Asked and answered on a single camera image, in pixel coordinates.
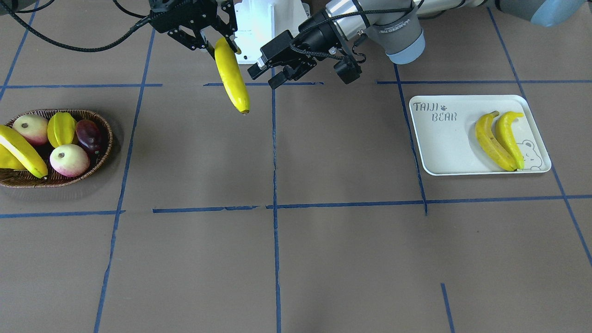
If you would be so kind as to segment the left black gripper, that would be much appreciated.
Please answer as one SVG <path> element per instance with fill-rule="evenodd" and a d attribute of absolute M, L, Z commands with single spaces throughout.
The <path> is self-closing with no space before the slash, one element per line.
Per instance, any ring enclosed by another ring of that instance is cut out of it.
<path fill-rule="evenodd" d="M 256 79 L 267 70 L 278 66 L 282 70 L 268 80 L 272 89 L 277 89 L 287 81 L 298 81 L 325 59 L 339 61 L 345 54 L 337 44 L 313 40 L 294 40 L 289 30 L 281 32 L 267 44 L 260 47 L 261 55 L 248 68 L 251 79 Z"/>

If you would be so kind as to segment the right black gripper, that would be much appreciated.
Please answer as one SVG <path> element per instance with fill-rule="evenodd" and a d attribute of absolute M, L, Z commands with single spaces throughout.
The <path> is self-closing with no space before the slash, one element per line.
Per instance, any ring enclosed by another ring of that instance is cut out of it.
<path fill-rule="evenodd" d="M 241 55 L 241 49 L 235 43 L 238 23 L 234 2 L 216 2 L 215 0 L 150 0 L 149 23 L 157 32 L 165 33 L 175 41 L 192 51 L 209 50 L 209 42 L 201 30 L 211 26 L 220 32 L 231 50 Z M 218 9 L 224 12 L 228 21 L 218 15 Z"/>

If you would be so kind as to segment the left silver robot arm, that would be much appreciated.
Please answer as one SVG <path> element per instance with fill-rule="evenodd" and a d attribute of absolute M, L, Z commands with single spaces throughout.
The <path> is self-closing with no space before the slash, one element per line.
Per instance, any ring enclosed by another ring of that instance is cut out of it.
<path fill-rule="evenodd" d="M 349 84 L 360 77 L 365 60 L 354 47 L 347 46 L 351 40 L 358 45 L 369 38 L 383 48 L 392 63 L 407 64 L 425 49 L 421 21 L 451 9 L 486 6 L 550 27 L 569 19 L 583 5 L 583 0 L 332 0 L 300 23 L 296 35 L 285 30 L 262 45 L 260 57 L 248 72 L 256 79 L 280 67 L 268 81 L 276 89 L 331 58 L 336 60 L 335 72 Z"/>

